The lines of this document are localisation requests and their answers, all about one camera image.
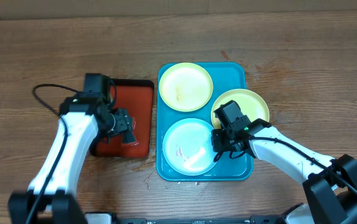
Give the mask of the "red tray with black rim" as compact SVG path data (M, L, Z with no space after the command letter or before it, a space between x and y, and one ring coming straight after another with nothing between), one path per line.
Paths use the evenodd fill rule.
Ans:
M151 138L152 104L154 84L150 80L114 80L118 95L116 107L124 108L134 118L134 143L124 143L123 135L102 140L90 149L92 156L122 157L129 159L146 158Z

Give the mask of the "dark hourglass sponge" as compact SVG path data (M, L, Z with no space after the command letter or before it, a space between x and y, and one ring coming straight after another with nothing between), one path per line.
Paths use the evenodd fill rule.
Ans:
M128 117L127 131L123 134L122 147L135 146L138 144L138 140L134 134L136 127L136 121L132 117Z

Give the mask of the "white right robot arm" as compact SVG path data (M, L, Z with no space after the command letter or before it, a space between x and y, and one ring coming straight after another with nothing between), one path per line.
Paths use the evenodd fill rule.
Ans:
M285 137L267 121L241 119L211 132L216 159L223 153L249 154L302 185L306 204L296 205L281 223L357 223L357 160L335 159Z

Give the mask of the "yellow plate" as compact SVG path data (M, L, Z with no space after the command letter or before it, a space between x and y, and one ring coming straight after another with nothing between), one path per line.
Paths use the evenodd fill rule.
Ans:
M214 114L214 110L221 105L233 100L239 105L242 114L246 115L250 121L258 118L269 121L269 108L266 102L257 93L247 89L233 89L221 94L211 108L211 123L215 129L220 129L220 121Z
M162 73L159 95L170 108L192 112L204 107L213 94L210 74L195 63L176 63Z

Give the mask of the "teal plastic tray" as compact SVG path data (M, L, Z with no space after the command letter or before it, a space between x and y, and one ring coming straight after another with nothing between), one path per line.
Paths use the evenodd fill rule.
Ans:
M245 72L234 62L203 62L201 66L213 80L213 94L202 108L192 112L180 112L168 107L160 96L157 97L156 129L156 169L159 175L169 181L239 181L248 178L253 171L253 158L247 154L232 156L224 153L212 170L202 175L187 176L179 174L168 165L162 152L162 142L167 130L177 121L196 118L211 124L211 108L215 100L224 92L245 89Z

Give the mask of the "light blue plate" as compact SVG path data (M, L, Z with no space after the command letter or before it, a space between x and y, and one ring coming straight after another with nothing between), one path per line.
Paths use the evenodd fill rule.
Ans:
M179 174L196 176L215 166L211 143L213 126L196 118L181 119L165 133L162 152L168 165Z

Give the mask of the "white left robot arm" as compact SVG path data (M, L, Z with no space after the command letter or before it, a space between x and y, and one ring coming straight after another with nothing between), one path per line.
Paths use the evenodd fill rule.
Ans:
M27 192L8 201L12 223L88 223L75 197L85 157L101 139L121 135L136 142L135 121L123 108L109 109L99 97L68 97L60 105L58 130L50 152Z

